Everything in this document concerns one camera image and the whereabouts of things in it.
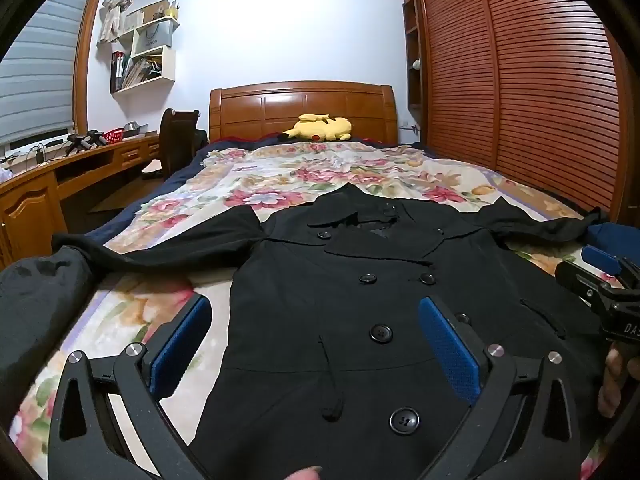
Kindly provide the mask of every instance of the window blind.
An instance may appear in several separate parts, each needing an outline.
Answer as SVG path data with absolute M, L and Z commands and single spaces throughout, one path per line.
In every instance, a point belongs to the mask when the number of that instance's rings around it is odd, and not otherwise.
M 0 62 L 0 144 L 73 124 L 76 44 L 87 0 L 47 0 Z

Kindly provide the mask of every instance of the coat sleeve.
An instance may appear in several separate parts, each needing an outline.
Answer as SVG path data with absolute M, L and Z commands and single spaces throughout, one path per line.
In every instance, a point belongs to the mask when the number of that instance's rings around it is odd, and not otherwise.
M 540 222 L 531 218 L 524 210 L 509 204 L 503 197 L 484 206 L 476 213 L 464 213 L 468 221 L 484 227 L 496 238 L 521 235 L 532 240 L 546 242 L 571 242 L 581 238 L 587 227 L 604 221 L 604 213 L 595 208 L 584 218 L 558 218 Z
M 71 246 L 92 266 L 117 272 L 165 272 L 240 266 L 265 233 L 250 206 L 235 206 L 149 249 L 118 254 L 84 235 L 56 234 L 53 250 Z
M 82 254 L 70 248 L 46 258 L 21 259 L 0 272 L 2 428 L 11 425 L 36 374 L 85 308 L 97 279 Z

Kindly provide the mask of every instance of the wooden desk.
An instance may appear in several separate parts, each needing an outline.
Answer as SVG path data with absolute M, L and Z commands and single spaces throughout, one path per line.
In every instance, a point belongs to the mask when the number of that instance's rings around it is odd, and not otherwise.
M 66 232 L 60 201 L 159 157 L 158 136 L 123 140 L 53 160 L 0 184 L 0 269 L 49 256 L 51 235 Z

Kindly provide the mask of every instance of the stuffed animal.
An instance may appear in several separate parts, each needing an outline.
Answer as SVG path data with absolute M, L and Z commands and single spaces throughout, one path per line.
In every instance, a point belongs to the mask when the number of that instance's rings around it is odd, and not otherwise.
M 292 130 L 284 132 L 289 139 L 300 137 L 305 140 L 349 140 L 351 123 L 342 117 L 330 119 L 329 115 L 303 114 Z

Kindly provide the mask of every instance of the wooden headboard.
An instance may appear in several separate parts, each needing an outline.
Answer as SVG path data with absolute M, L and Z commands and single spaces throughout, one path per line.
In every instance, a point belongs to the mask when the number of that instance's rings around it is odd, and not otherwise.
M 329 114 L 351 121 L 351 135 L 398 142 L 391 86 L 343 81 L 289 81 L 218 88 L 209 103 L 209 142 L 259 139 L 293 128 L 302 114 Z

